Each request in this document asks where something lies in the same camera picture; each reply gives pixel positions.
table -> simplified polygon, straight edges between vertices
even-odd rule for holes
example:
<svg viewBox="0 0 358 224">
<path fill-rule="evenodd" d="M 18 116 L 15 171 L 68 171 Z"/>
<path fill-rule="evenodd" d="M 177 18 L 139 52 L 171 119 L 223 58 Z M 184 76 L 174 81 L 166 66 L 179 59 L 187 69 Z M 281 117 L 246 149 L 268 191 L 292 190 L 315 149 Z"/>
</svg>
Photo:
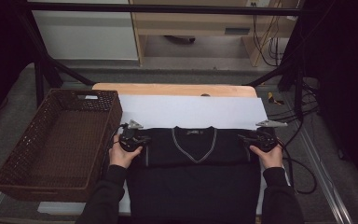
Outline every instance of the table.
<svg viewBox="0 0 358 224">
<path fill-rule="evenodd" d="M 93 89 L 117 91 L 123 107 L 122 123 L 135 119 L 145 128 L 169 128 L 180 124 L 181 127 L 197 125 L 197 127 L 255 129 L 258 121 L 267 118 L 255 89 L 248 86 L 99 83 L 94 85 Z M 191 106 L 181 108 L 173 106 L 181 104 Z M 193 112 L 201 110 L 213 112 L 203 113 L 197 118 Z M 172 113 L 181 113 L 181 118 L 185 119 L 178 117 L 172 119 L 170 117 Z M 215 115 L 226 119 L 214 119 Z M 263 193 L 267 187 L 263 176 L 261 180 L 256 211 L 258 215 L 261 214 Z M 84 205 L 84 203 L 42 202 L 38 211 L 52 215 L 79 215 Z M 124 216 L 131 214 L 127 191 L 119 204 L 119 213 Z"/>
</svg>

gray carpet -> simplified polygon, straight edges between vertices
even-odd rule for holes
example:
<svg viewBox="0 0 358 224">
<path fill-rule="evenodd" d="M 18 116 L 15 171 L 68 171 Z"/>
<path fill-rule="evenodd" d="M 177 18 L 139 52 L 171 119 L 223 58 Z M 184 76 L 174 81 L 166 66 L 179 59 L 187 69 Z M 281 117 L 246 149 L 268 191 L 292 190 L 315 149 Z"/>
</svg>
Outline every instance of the gray carpet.
<svg viewBox="0 0 358 224">
<path fill-rule="evenodd" d="M 205 65 L 205 67 L 213 67 L 213 65 L 208 64 L 207 66 Z M 254 69 L 253 71 L 245 71 L 195 68 L 167 70 L 164 69 L 163 66 L 148 65 L 143 69 L 128 67 L 125 69 L 103 70 L 93 68 L 83 69 L 79 72 L 85 77 L 97 82 L 240 85 L 262 76 L 266 73 L 266 70 Z M 64 85 L 66 88 L 86 88 L 78 82 L 74 82 L 74 80 L 68 76 L 62 76 L 62 78 L 66 81 Z M 278 77 L 273 78 L 269 80 L 265 86 L 256 88 L 257 94 L 262 98 L 270 119 L 288 115 L 286 113 L 280 116 L 273 116 L 290 110 L 291 108 L 288 106 L 287 101 L 293 101 L 293 94 L 290 91 L 277 91 L 276 83 L 278 80 Z M 277 105 L 269 103 L 269 92 L 273 93 L 276 100 L 286 101 L 285 104 Z M 16 145 L 21 134 L 32 119 L 36 111 L 35 101 L 34 71 L 32 69 L 25 69 L 7 96 L 7 104 L 0 109 L 0 166 Z M 291 122 L 288 127 L 277 129 L 277 135 L 283 142 L 286 142 L 296 132 L 296 127 L 296 122 Z M 334 185 L 335 191 L 339 193 L 349 211 L 353 223 L 358 223 L 358 172 L 356 168 L 350 161 L 343 161 L 338 157 L 337 147 L 332 140 L 331 133 L 326 128 L 323 119 L 317 113 L 306 116 L 302 128 L 307 130 L 311 141 L 321 155 L 320 162 L 325 165 L 326 171 L 330 174 L 331 184 Z M 288 150 L 293 159 L 304 163 L 312 169 L 304 142 L 300 137 L 294 139 L 288 146 Z M 300 191 L 311 190 L 313 180 L 306 169 L 294 164 L 294 177 L 296 189 Z M 307 222 L 336 223 L 335 216 L 320 186 L 311 194 L 299 193 L 297 197 Z M 5 197 L 0 205 L 0 217 L 60 221 L 75 220 L 75 217 L 55 217 L 40 214 L 36 211 L 37 206 L 38 203 L 18 202 L 9 197 Z"/>
</svg>

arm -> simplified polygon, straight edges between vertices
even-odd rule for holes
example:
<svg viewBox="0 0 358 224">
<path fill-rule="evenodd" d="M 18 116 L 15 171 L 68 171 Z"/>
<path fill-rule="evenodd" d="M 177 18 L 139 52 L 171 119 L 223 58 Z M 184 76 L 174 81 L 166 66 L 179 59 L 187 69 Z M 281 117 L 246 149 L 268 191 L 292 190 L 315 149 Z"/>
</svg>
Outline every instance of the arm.
<svg viewBox="0 0 358 224">
<path fill-rule="evenodd" d="M 113 144 L 109 150 L 110 165 L 105 180 L 97 183 L 76 224 L 114 224 L 118 218 L 118 203 L 124 195 L 124 181 L 132 159 L 141 153 L 138 147 L 133 152 L 123 150 L 120 144 Z"/>
<path fill-rule="evenodd" d="M 254 146 L 251 146 L 251 150 L 260 157 L 266 168 L 263 173 L 267 182 L 261 217 L 263 224 L 304 223 L 295 191 L 287 184 L 282 168 L 282 148 L 276 146 L 268 153 Z"/>
</svg>

black cable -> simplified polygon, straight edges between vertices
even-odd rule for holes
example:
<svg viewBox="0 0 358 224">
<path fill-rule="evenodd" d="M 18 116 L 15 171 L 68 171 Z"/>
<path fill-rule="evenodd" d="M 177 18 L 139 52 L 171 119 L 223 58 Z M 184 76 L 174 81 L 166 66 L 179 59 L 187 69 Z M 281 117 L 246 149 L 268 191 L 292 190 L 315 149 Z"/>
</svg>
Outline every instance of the black cable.
<svg viewBox="0 0 358 224">
<path fill-rule="evenodd" d="M 315 190 L 317 189 L 318 187 L 318 180 L 316 179 L 316 175 L 314 172 L 312 172 L 312 170 L 307 166 L 305 165 L 304 163 L 298 161 L 298 160 L 295 160 L 293 158 L 283 158 L 284 160 L 288 161 L 290 160 L 290 162 L 295 162 L 297 163 L 298 165 L 302 166 L 303 168 L 305 168 L 309 173 L 310 175 L 312 176 L 312 180 L 313 180 L 313 187 L 310 191 L 302 191 L 302 190 L 298 190 L 296 189 L 296 192 L 300 193 L 300 194 L 312 194 L 313 192 L 315 192 Z"/>
<path fill-rule="evenodd" d="M 313 93 L 312 91 L 310 91 L 310 90 L 305 90 L 307 93 L 306 94 L 304 94 L 303 96 L 302 96 L 302 98 L 304 99 L 306 96 L 313 96 L 313 98 L 315 99 L 315 101 L 312 101 L 312 102 L 309 102 L 309 103 L 315 103 L 315 102 L 317 102 L 316 101 L 316 94 L 315 93 Z"/>
<path fill-rule="evenodd" d="M 303 104 L 303 106 L 304 105 L 310 105 L 310 104 L 313 104 L 313 103 L 317 103 L 317 101 L 315 100 L 315 101 L 307 102 L 307 103 Z M 276 117 L 276 116 L 280 116 L 280 115 L 283 115 L 283 114 L 287 114 L 287 113 L 292 112 L 292 111 L 294 111 L 294 109 L 286 110 L 286 111 L 278 113 L 278 114 L 268 114 L 267 117 Z"/>
<path fill-rule="evenodd" d="M 267 60 L 266 60 L 266 58 L 264 57 L 264 54 L 263 54 L 263 51 L 262 51 L 262 46 L 261 46 L 261 44 L 260 44 L 260 41 L 258 41 L 257 32 L 256 32 L 256 29 L 255 29 L 255 28 L 256 28 L 256 26 L 255 26 L 256 23 L 257 23 L 257 16 L 254 15 L 254 42 L 255 42 L 255 47 L 257 48 L 258 52 L 260 53 L 261 58 L 263 59 L 264 63 L 266 63 L 266 64 L 269 65 L 269 66 L 274 66 L 274 67 L 276 67 L 277 65 L 268 63 Z M 269 24 L 269 27 L 268 27 L 267 31 L 263 34 L 263 36 L 266 35 L 266 34 L 269 32 L 269 30 L 270 30 L 271 27 L 272 27 L 272 24 L 273 24 L 273 22 L 271 22 L 271 23 Z"/>
<path fill-rule="evenodd" d="M 317 101 L 312 101 L 312 102 L 306 103 L 306 104 L 304 104 L 304 105 L 312 104 L 312 103 L 315 103 L 315 102 L 317 102 Z M 318 108 L 318 107 L 319 107 L 319 106 L 317 105 L 317 106 L 313 107 L 313 108 L 310 109 L 310 110 L 306 110 L 306 112 L 313 112 L 313 109 L 316 109 L 316 108 Z M 281 116 L 281 115 L 290 113 L 290 112 L 292 112 L 292 111 L 293 111 L 293 109 L 287 110 L 287 111 L 284 111 L 284 112 L 278 113 L 278 114 L 271 114 L 271 115 L 268 115 L 268 117 L 271 118 L 271 117 Z M 296 115 L 290 115 L 290 116 L 287 116 L 287 117 L 276 118 L 276 119 L 274 119 L 274 120 L 285 120 L 285 119 L 290 119 L 290 118 L 296 118 Z"/>
<path fill-rule="evenodd" d="M 319 108 L 319 106 L 315 106 L 313 107 L 312 109 L 310 110 L 306 110 L 306 111 L 303 111 L 303 117 L 313 113 L 313 112 L 316 112 L 318 111 L 317 109 Z M 275 119 L 275 121 L 280 121 L 280 122 L 286 122 L 286 123 L 290 123 L 292 121 L 295 121 L 296 119 L 298 119 L 298 116 L 297 115 L 291 115 L 291 116 L 287 116 L 287 117 L 284 117 L 284 118 L 279 118 L 279 119 Z"/>
<path fill-rule="evenodd" d="M 305 91 L 312 93 L 316 97 L 318 89 L 313 88 L 312 86 L 310 86 L 309 84 L 307 84 L 305 82 L 303 83 L 303 88 Z"/>
<path fill-rule="evenodd" d="M 269 45 L 268 45 L 268 55 L 269 55 L 270 58 L 275 59 L 275 56 L 273 55 L 274 52 L 272 51 L 273 42 L 274 42 L 274 38 L 271 38 L 269 40 Z"/>
<path fill-rule="evenodd" d="M 278 66 L 278 45 L 279 45 L 279 38 L 277 38 L 277 43 L 275 44 L 275 63 Z"/>
<path fill-rule="evenodd" d="M 302 45 L 305 45 L 307 43 L 307 41 L 310 39 L 310 37 L 313 35 L 313 33 L 315 32 L 315 30 L 321 25 L 322 21 L 324 20 L 324 18 L 327 16 L 327 14 L 330 12 L 331 8 L 333 7 L 333 5 L 336 3 L 337 0 L 334 0 L 333 3 L 331 3 L 331 5 L 328 7 L 328 9 L 325 11 L 325 13 L 322 15 L 322 17 L 318 20 L 318 22 L 313 26 L 312 30 L 307 34 L 307 36 L 302 38 L 302 41 L 300 43 L 298 43 L 298 45 L 291 50 L 290 53 L 288 54 L 283 54 L 283 56 L 287 55 L 286 57 L 282 58 L 280 65 L 278 66 L 277 69 L 265 74 L 264 76 L 246 83 L 246 84 L 242 84 L 242 86 L 251 86 L 251 87 L 256 87 L 268 80 L 270 80 L 273 77 L 276 76 L 280 76 L 282 75 L 282 73 L 287 72 L 288 70 L 291 69 L 293 64 L 296 64 L 295 59 L 293 56 L 296 55 L 297 51 L 299 48 L 302 48 Z M 302 25 L 301 22 L 301 18 L 299 17 L 298 21 L 299 25 Z"/>
<path fill-rule="evenodd" d="M 302 125 L 304 123 L 304 120 L 300 121 L 300 125 L 298 126 L 298 129 L 296 130 L 295 134 L 293 134 L 293 136 L 289 139 L 289 141 L 287 141 L 286 145 L 289 146 L 289 144 L 295 139 L 295 137 L 298 135 L 298 133 L 300 132 Z"/>
</svg>

black sweater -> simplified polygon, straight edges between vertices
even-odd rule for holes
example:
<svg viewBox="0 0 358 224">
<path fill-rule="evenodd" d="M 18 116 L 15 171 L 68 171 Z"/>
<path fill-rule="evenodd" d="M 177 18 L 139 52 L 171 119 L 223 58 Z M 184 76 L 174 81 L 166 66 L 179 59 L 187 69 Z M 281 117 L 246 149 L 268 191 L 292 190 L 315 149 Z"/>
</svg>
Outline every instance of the black sweater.
<svg viewBox="0 0 358 224">
<path fill-rule="evenodd" d="M 117 223 L 118 203 L 124 195 L 126 172 L 123 167 L 109 166 L 106 179 L 97 184 L 76 224 Z M 287 185 L 283 168 L 269 168 L 263 176 L 268 187 L 264 191 L 262 223 L 304 223 L 295 192 Z"/>
</svg>

